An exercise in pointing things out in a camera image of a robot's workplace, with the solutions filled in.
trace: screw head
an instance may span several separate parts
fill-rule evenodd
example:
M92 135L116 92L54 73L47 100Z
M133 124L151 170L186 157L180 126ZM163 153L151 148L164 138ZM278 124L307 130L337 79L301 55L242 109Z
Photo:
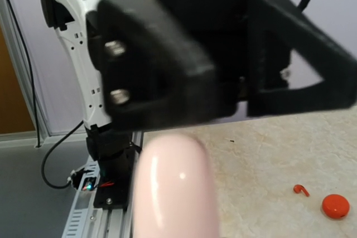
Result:
M112 57L118 57L126 51L125 45L117 40L106 43L105 49Z
M280 71L280 76L283 80L288 81L289 77L291 76L291 71L288 68L285 68Z
M115 104L124 104L130 99L130 93L126 89L113 90L110 95Z

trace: small orange hook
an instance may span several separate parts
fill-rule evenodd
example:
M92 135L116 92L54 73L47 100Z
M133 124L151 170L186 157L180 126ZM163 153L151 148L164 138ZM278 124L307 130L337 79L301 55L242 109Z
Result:
M303 185L300 185L300 184L296 184L294 186L294 192L295 193L300 193L300 192L303 192L307 197L310 196L309 192L305 189L305 187Z

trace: gray wall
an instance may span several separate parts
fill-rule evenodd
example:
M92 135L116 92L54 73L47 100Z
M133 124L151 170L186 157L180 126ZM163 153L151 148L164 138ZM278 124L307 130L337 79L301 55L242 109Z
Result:
M52 133L67 132L81 120L79 89L71 63L53 30L45 25L40 0L12 0L30 48L36 75L36 87L47 123ZM321 29L357 55L357 0L312 0L306 14ZM309 67L293 57L292 87L316 83L319 78ZM244 119L244 107L230 119Z

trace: gray floor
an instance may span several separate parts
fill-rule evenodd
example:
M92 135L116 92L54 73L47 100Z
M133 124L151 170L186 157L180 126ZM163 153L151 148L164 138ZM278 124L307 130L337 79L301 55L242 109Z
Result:
M61 237L75 191L53 190L43 183L45 153L33 147L0 149L0 237ZM64 143L49 158L48 179L65 183L87 158L85 142Z

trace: beige countertop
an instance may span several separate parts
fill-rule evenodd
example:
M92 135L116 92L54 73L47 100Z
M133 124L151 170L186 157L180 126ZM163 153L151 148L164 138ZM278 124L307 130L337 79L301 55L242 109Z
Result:
M190 133L207 147L215 173L221 237L357 237L357 107L145 134ZM310 197L293 192L302 184ZM321 212L337 193L343 220Z

